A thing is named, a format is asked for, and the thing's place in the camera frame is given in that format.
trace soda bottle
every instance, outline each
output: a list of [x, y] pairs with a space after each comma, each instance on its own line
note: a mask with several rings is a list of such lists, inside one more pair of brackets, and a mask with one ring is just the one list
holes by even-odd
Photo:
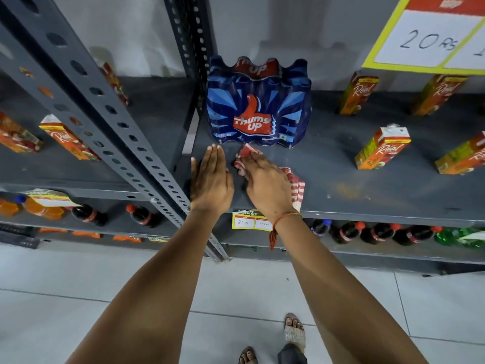
[[104, 226], [108, 220], [108, 216], [104, 213], [98, 212], [93, 207], [87, 204], [81, 204], [78, 207], [66, 207], [71, 211], [71, 214], [82, 222], [90, 222], [96, 226]]
[[476, 227], [444, 227], [434, 236], [442, 245], [462, 245], [466, 247], [485, 247], [485, 231]]
[[404, 230], [398, 230], [393, 239], [403, 246], [409, 246], [430, 239], [435, 233], [441, 232], [441, 226], [414, 225]]
[[393, 237], [401, 225], [396, 223], [378, 223], [370, 229], [362, 231], [362, 240], [369, 244], [379, 244], [386, 239]]
[[332, 224], [332, 220], [327, 219], [317, 219], [313, 221], [311, 226], [311, 231], [318, 237], [324, 236], [330, 230], [330, 225]]
[[134, 204], [129, 204], [126, 206], [126, 210], [130, 213], [131, 219], [136, 223], [148, 227], [155, 226], [155, 218], [153, 213], [151, 213], [145, 207], [137, 207]]
[[0, 214], [5, 217], [13, 216], [18, 212], [20, 208], [15, 203], [7, 202], [5, 199], [0, 198]]
[[17, 195], [15, 202], [21, 203], [27, 212], [50, 220], [58, 220], [64, 214], [62, 207], [44, 207], [42, 204], [37, 203], [31, 197], [24, 194]]
[[363, 229], [365, 229], [365, 223], [362, 221], [348, 222], [336, 233], [336, 241], [339, 244], [347, 244], [352, 239], [360, 236]]

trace green soda bottle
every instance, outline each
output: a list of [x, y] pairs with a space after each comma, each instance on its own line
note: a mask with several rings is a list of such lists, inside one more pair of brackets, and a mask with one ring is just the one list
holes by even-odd
[[466, 247], [485, 247], [485, 230], [476, 227], [444, 227], [434, 236], [442, 245], [462, 245]]

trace red and white striped cloth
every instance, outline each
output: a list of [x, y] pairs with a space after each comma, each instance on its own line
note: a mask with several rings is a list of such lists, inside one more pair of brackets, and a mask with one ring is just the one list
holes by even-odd
[[[263, 154], [260, 150], [257, 150], [249, 144], [245, 144], [238, 154], [236, 154], [236, 160], [234, 161], [234, 167], [238, 169], [238, 175], [246, 176], [246, 167], [240, 159], [251, 157], [251, 152]], [[279, 168], [286, 174], [289, 182], [292, 184], [293, 208], [300, 212], [303, 201], [303, 193], [305, 191], [305, 182], [301, 181], [300, 178], [296, 176], [289, 167]]]

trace gray wall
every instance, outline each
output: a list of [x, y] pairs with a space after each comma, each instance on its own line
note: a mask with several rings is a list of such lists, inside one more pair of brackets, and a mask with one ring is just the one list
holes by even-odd
[[[55, 0], [91, 54], [120, 75], [184, 76], [163, 0]], [[226, 64], [248, 56], [283, 66], [308, 60], [313, 89], [344, 89], [398, 0], [209, 0], [215, 47]], [[421, 91], [429, 74], [363, 70], [378, 90]], [[485, 92], [472, 77], [462, 92]]]

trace orange soda bottle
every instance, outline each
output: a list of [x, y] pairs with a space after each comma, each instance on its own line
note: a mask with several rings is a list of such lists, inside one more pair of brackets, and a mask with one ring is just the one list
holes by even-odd
[[15, 203], [7, 202], [5, 199], [0, 198], [0, 214], [5, 217], [10, 217], [16, 214], [20, 210], [19, 206]]
[[62, 207], [44, 207], [42, 204], [37, 203], [31, 197], [24, 194], [17, 195], [15, 197], [15, 202], [22, 203], [27, 212], [51, 220], [58, 220], [64, 214], [64, 209]]

